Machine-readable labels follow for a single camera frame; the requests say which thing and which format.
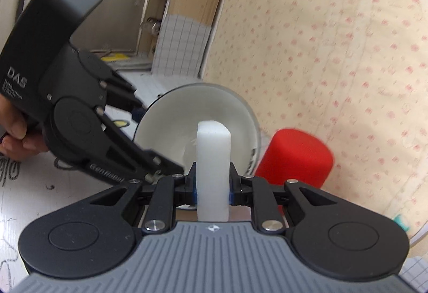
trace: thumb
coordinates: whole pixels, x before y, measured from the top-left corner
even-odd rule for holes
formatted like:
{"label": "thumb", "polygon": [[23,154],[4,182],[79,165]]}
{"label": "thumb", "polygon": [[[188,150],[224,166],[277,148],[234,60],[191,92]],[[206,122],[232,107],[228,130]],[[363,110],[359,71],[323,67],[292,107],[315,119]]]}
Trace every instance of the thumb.
{"label": "thumb", "polygon": [[0,95],[0,125],[19,140],[26,134],[26,122],[22,113],[2,95]]}

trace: gray gripper handle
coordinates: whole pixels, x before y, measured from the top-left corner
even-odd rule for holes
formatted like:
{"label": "gray gripper handle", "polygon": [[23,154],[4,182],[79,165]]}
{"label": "gray gripper handle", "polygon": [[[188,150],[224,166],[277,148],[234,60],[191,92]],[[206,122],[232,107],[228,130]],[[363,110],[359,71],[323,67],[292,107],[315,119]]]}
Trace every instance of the gray gripper handle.
{"label": "gray gripper handle", "polygon": [[149,235],[126,262],[102,275],[66,281],[33,274],[11,293],[411,293],[393,275],[373,282],[342,282],[302,264],[281,237],[249,222],[179,222]]}

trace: human hand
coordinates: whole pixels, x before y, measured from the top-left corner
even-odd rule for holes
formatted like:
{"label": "human hand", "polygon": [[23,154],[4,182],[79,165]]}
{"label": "human hand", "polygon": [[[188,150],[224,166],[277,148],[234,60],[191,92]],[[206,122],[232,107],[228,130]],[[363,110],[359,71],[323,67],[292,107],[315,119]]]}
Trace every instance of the human hand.
{"label": "human hand", "polygon": [[0,153],[15,161],[23,161],[49,149],[39,132],[27,133],[25,120],[18,109],[0,95],[0,125],[9,135],[0,144]]}

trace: pink flower pattern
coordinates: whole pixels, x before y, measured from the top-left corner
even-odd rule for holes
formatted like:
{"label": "pink flower pattern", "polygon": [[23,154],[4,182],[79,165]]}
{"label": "pink flower pattern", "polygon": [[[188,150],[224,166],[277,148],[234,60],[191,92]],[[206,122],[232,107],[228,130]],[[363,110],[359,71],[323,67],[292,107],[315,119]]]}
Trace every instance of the pink flower pattern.
{"label": "pink flower pattern", "polygon": [[402,214],[410,237],[428,219],[424,2],[225,0],[204,74],[240,94],[269,135],[319,137],[336,160],[324,189]]}

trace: red object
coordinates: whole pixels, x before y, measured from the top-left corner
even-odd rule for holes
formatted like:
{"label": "red object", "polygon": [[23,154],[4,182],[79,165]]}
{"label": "red object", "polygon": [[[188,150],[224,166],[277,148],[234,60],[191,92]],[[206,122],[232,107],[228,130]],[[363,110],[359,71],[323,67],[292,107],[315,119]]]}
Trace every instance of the red object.
{"label": "red object", "polygon": [[255,175],[270,184],[283,185],[294,178],[320,188],[333,161],[333,154],[316,137],[296,129],[282,129],[273,136]]}

